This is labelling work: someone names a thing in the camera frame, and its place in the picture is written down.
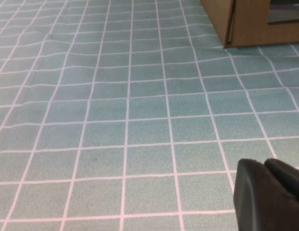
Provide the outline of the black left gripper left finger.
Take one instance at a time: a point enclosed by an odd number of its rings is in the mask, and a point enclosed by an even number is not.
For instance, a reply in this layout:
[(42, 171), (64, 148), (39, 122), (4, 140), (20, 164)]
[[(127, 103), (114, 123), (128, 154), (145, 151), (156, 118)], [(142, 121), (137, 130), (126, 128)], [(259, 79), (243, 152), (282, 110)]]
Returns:
[(234, 207), (240, 231), (299, 231), (299, 201), (256, 160), (238, 161)]

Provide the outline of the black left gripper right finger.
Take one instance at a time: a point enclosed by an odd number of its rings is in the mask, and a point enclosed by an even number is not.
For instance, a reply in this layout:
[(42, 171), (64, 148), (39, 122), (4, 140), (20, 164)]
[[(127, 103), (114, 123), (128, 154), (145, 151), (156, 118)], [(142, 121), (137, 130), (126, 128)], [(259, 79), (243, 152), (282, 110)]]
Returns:
[(278, 182), (299, 201), (299, 170), (278, 159), (267, 159), (264, 165)]

